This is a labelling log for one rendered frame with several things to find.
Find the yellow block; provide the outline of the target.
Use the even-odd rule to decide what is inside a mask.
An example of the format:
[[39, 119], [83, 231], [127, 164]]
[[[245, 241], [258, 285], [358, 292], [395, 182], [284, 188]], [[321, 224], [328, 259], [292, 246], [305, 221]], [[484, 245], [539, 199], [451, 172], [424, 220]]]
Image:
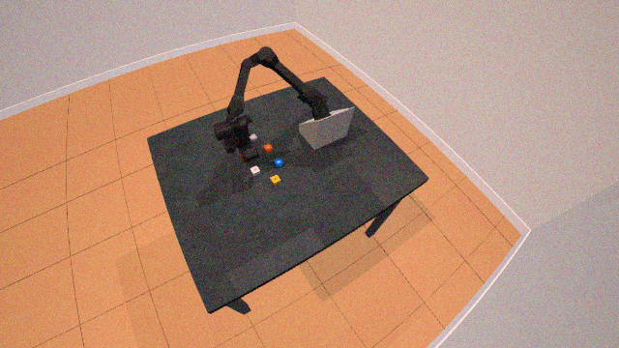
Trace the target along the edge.
[[275, 175], [273, 177], [270, 178], [270, 181], [272, 182], [272, 184], [275, 186], [277, 184], [280, 183], [280, 178], [278, 177], [278, 175]]

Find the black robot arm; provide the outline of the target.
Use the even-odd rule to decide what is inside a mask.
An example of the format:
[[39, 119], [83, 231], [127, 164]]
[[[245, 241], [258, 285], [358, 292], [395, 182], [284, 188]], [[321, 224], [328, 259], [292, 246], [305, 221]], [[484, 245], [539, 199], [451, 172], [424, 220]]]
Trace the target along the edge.
[[221, 144], [224, 150], [229, 154], [236, 152], [236, 148], [238, 148], [238, 150], [241, 149], [239, 141], [237, 141], [237, 138], [235, 138], [232, 133], [235, 131], [236, 135], [243, 136], [249, 132], [248, 123], [252, 122], [250, 115], [246, 114], [245, 116], [239, 117], [234, 121], [232, 120], [244, 112], [244, 93], [246, 84], [248, 83], [250, 71], [251, 68], [256, 67], [259, 64], [265, 68], [273, 70], [279, 75], [279, 77], [282, 77], [288, 84], [295, 88], [299, 94], [297, 98], [311, 107], [314, 121], [332, 116], [327, 105], [327, 97], [321, 94], [314, 87], [303, 83], [297, 75], [295, 75], [283, 63], [280, 62], [274, 50], [272, 50], [269, 46], [264, 46], [252, 56], [244, 59], [241, 63], [238, 82], [235, 86], [235, 91], [229, 106], [227, 107], [228, 116], [225, 121], [213, 125], [216, 132], [216, 139], [218, 141], [223, 139]]

